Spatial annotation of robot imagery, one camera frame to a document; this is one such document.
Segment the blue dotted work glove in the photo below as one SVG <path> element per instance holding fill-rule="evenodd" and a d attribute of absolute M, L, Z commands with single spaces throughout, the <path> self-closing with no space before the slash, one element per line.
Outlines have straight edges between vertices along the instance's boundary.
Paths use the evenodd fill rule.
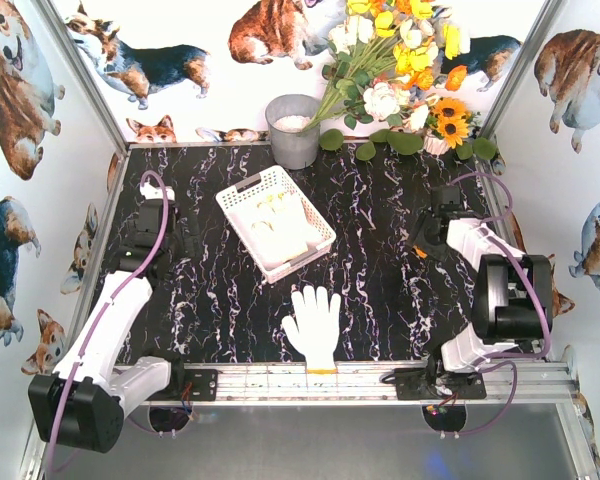
<path fill-rule="evenodd" d="M 419 249 L 418 247 L 414 246 L 414 248 L 413 248 L 413 249 L 414 249 L 415 253 L 416 253 L 416 254 L 417 254 L 417 255 L 418 255 L 420 258 L 423 258 L 423 259 L 426 259 L 426 258 L 427 258 L 427 256 L 428 256 L 428 255 L 427 255 L 427 254 L 426 254 L 424 251 L 422 251 L 421 249 Z"/>

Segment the cream knit glove pair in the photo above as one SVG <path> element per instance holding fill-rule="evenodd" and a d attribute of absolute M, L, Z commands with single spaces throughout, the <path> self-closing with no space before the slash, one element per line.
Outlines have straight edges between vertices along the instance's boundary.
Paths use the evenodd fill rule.
<path fill-rule="evenodd" d="M 251 230 L 257 252 L 266 264 L 279 265 L 308 251 L 304 227 L 306 217 L 297 194 L 279 192 L 256 204 L 256 220 Z"/>

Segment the white glove blue finger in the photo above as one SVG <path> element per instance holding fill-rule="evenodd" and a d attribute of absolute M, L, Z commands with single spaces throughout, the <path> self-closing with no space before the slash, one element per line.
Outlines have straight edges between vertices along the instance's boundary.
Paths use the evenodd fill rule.
<path fill-rule="evenodd" d="M 304 356 L 309 374 L 334 374 L 334 351 L 340 327 L 341 296 L 326 288 L 306 285 L 291 295 L 294 315 L 281 321 L 291 346 Z"/>

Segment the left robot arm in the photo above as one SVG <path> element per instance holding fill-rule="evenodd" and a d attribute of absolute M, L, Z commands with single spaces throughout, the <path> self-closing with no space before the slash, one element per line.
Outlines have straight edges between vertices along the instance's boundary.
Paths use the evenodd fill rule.
<path fill-rule="evenodd" d="M 183 362 L 173 353 L 147 350 L 132 367 L 114 370 L 136 317 L 174 264 L 194 252 L 173 189 L 143 179 L 140 192 L 144 200 L 130 236 L 81 332 L 53 371 L 35 375 L 29 385 L 35 425 L 49 447 L 106 453 L 137 407 L 185 386 Z"/>

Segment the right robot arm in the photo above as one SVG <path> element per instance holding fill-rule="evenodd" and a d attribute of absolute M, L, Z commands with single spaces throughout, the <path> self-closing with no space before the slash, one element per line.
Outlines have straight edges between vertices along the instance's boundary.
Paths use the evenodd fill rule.
<path fill-rule="evenodd" d="M 436 351 L 444 371 L 469 373 L 505 358 L 526 341 L 550 340 L 551 264 L 509 245 L 487 221 L 464 208 L 456 185 L 436 187 L 407 245 L 419 256 L 442 261 L 455 251 L 476 271 L 468 325 Z"/>

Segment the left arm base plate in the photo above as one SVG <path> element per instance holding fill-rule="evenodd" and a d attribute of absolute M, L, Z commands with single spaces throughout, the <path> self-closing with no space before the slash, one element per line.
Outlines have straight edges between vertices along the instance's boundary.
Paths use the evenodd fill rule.
<path fill-rule="evenodd" d="M 168 396 L 184 402 L 213 402 L 219 385 L 216 369 L 185 368 L 175 374 Z"/>

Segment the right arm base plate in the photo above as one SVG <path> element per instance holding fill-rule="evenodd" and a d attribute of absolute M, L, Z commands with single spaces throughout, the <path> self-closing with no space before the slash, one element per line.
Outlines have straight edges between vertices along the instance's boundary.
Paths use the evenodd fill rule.
<path fill-rule="evenodd" d="M 392 385 L 402 401 L 483 400 L 486 388 L 478 373 L 449 373 L 429 375 L 424 368 L 395 369 L 381 377 L 380 382 Z"/>

